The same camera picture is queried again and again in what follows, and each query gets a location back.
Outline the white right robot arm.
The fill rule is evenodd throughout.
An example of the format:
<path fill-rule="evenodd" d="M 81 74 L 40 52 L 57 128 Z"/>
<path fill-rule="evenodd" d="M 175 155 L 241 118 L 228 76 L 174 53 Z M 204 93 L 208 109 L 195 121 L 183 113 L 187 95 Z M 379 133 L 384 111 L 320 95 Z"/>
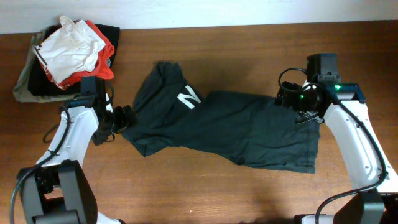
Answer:
<path fill-rule="evenodd" d="M 334 195 L 295 223 L 397 223 L 397 173 L 371 125 L 366 99 L 354 83 L 279 84 L 275 103 L 303 121 L 325 123 L 343 157 L 352 189 Z"/>

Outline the dark green t-shirt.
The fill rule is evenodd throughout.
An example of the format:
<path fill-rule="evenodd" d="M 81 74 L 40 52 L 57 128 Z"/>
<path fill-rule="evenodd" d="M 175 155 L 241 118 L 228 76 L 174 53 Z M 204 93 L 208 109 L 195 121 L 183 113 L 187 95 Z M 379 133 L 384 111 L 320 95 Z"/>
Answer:
<path fill-rule="evenodd" d="M 182 146 L 239 166 L 315 172 L 318 123 L 299 123 L 298 113 L 275 105 L 271 96 L 233 91 L 201 96 L 177 63 L 154 66 L 132 109 L 136 123 L 123 137 L 144 157 Z"/>

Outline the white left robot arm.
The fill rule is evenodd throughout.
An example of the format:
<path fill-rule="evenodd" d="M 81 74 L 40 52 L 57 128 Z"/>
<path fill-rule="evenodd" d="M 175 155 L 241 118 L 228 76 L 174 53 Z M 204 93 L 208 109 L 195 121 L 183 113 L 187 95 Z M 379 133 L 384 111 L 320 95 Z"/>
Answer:
<path fill-rule="evenodd" d="M 133 123 L 131 108 L 113 108 L 105 93 L 67 100 L 47 151 L 20 170 L 11 205 L 21 198 L 27 223 L 122 223 L 99 212 L 82 166 L 90 142 L 105 143 Z"/>

